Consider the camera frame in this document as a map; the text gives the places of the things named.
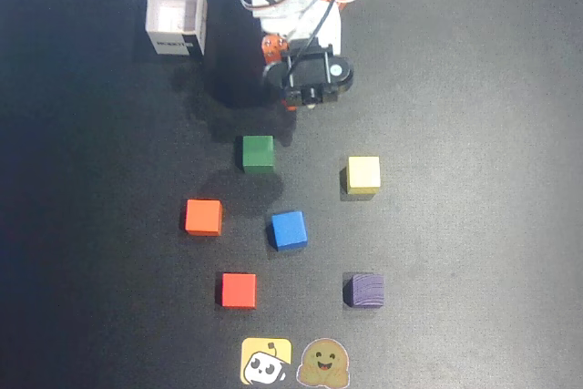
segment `yellow sticker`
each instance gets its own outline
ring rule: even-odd
[[[291,364],[292,343],[287,339],[250,337],[241,346],[240,380],[250,385],[281,382]]]
[[[344,389],[350,384],[348,353],[333,339],[313,341],[303,351],[296,378],[308,387]]]

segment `wooden block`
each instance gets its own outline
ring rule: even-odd
[[[277,251],[295,250],[308,246],[308,233],[301,211],[274,214],[271,217]]]
[[[243,137],[243,169],[245,173],[271,173],[274,168],[273,137]]]
[[[230,309],[255,309],[257,276],[254,273],[223,273],[221,303]]]
[[[381,188],[381,164],[378,157],[349,157],[346,169],[349,195],[373,195]]]
[[[220,236],[222,204],[219,200],[188,200],[185,230],[193,236]]]
[[[363,309],[376,309],[384,305],[384,276],[375,273],[358,273],[351,279],[351,305]]]

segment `white cardboard box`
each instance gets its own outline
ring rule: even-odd
[[[207,0],[148,0],[146,32],[158,54],[203,56]]]

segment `hugging face sticker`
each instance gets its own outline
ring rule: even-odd
[[[267,386],[285,380],[292,363],[292,344],[287,339],[250,337],[243,341],[240,380],[251,386]]]
[[[318,339],[306,346],[296,378],[308,387],[348,387],[348,353],[333,339]]]

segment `red cube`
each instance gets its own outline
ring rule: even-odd
[[[254,273],[223,273],[222,306],[230,309],[255,309],[257,276]]]

